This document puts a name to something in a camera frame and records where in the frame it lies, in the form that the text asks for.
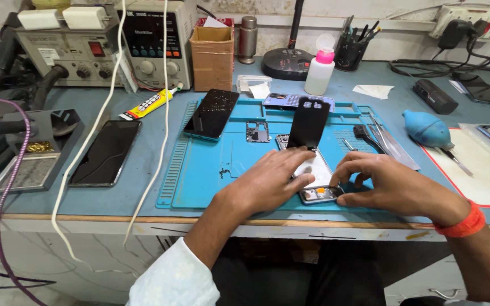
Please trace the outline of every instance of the glue tube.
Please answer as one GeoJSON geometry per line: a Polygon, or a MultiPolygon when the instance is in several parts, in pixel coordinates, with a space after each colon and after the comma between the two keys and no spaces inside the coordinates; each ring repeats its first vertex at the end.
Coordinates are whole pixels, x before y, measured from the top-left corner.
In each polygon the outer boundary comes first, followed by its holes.
{"type": "Polygon", "coordinates": [[[164,103],[171,100],[173,98],[173,94],[178,90],[181,90],[182,87],[183,84],[179,83],[177,87],[169,91],[167,96],[166,96],[166,90],[162,89],[158,94],[156,94],[152,98],[149,98],[145,102],[139,104],[138,106],[132,108],[131,110],[128,110],[125,113],[120,114],[119,116],[129,121],[143,118],[147,114],[155,110],[156,108],[161,107],[162,105],[164,105],[164,103]]]}

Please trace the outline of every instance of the power supply knob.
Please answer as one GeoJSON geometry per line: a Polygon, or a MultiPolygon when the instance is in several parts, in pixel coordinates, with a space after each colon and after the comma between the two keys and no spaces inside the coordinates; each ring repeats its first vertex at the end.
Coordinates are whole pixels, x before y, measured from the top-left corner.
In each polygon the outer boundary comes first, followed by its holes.
{"type": "Polygon", "coordinates": [[[87,78],[90,77],[90,75],[92,74],[90,73],[90,70],[88,70],[88,68],[86,68],[85,66],[80,66],[77,69],[77,75],[79,78],[87,78]]]}
{"type": "Polygon", "coordinates": [[[140,70],[146,75],[152,74],[154,71],[154,65],[147,60],[143,60],[140,64],[140,70]]]}
{"type": "Polygon", "coordinates": [[[99,74],[101,78],[110,78],[113,75],[113,72],[108,67],[101,67],[99,74]]]}
{"type": "Polygon", "coordinates": [[[177,66],[177,64],[175,64],[172,61],[169,61],[166,64],[166,69],[167,69],[169,75],[176,75],[177,71],[179,71],[179,67],[177,66]]]}

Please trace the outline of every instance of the man's right hand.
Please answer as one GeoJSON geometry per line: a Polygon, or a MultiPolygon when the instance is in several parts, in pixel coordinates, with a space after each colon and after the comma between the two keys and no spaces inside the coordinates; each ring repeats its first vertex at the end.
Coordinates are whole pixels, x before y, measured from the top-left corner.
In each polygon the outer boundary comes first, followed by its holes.
{"type": "Polygon", "coordinates": [[[330,186],[349,182],[353,173],[359,173],[354,182],[356,188],[369,178],[374,188],[343,194],[337,198],[339,205],[424,216],[443,227],[459,223],[470,213],[465,198],[385,154],[349,152],[337,165],[330,186]]]}

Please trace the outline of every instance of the white shirt sleeve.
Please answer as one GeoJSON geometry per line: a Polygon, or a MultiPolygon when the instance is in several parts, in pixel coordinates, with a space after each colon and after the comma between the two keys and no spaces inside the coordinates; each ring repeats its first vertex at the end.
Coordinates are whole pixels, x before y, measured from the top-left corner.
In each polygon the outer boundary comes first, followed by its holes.
{"type": "Polygon", "coordinates": [[[444,306],[490,306],[490,303],[453,300],[445,302],[444,306]]]}
{"type": "Polygon", "coordinates": [[[126,305],[212,306],[220,296],[211,271],[181,237],[137,279],[126,305]]]}

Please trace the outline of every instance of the workbench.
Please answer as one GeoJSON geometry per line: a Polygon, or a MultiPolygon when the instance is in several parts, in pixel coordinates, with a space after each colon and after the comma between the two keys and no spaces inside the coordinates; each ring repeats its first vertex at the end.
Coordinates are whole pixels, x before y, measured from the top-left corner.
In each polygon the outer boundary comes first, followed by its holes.
{"type": "MultiPolygon", "coordinates": [[[[234,80],[237,75],[262,75],[261,61],[262,58],[257,58],[254,64],[243,65],[236,60],[234,80]]],[[[482,71],[479,74],[490,83],[489,72],[482,71]]],[[[447,81],[448,77],[431,80],[459,103],[459,107],[451,115],[437,115],[449,127],[457,127],[459,122],[490,123],[490,105],[474,103],[464,94],[459,94],[447,81]]],[[[401,115],[405,109],[434,114],[432,109],[412,92],[411,87],[414,82],[411,77],[390,71],[387,63],[364,62],[355,73],[335,70],[324,95],[335,101],[351,101],[358,105],[373,107],[394,137],[421,167],[421,172],[447,188],[455,190],[424,151],[409,139],[405,132],[404,118],[401,115]],[[380,100],[353,92],[352,89],[358,84],[389,85],[394,88],[390,91],[388,100],[380,100]]],[[[306,94],[303,87],[304,82],[273,80],[271,92],[306,94]]],[[[51,91],[45,109],[74,108],[86,125],[78,144],[60,171],[60,178],[92,128],[108,92],[108,88],[57,88],[51,91]]],[[[147,91],[128,94],[122,88],[116,89],[102,122],[107,119],[117,119],[118,114],[137,106],[152,95],[147,91]]],[[[133,228],[135,234],[184,235],[202,213],[201,210],[191,209],[157,209],[155,202],[175,141],[181,132],[179,129],[187,104],[190,101],[197,101],[204,95],[205,93],[196,93],[193,90],[178,92],[170,102],[169,137],[162,169],[136,219],[133,228]]],[[[69,233],[125,233],[126,222],[131,219],[159,160],[160,146],[164,138],[164,107],[147,115],[142,122],[143,127],[116,186],[68,188],[65,192],[58,219],[69,233]]],[[[11,230],[16,231],[52,232],[50,214],[56,201],[60,178],[54,182],[49,191],[10,195],[5,204],[4,223],[11,230]]],[[[483,212],[490,224],[490,209],[483,209],[483,212]]],[[[433,230],[429,219],[400,217],[386,211],[265,212],[245,221],[234,235],[304,239],[444,240],[444,237],[433,230]]]]}

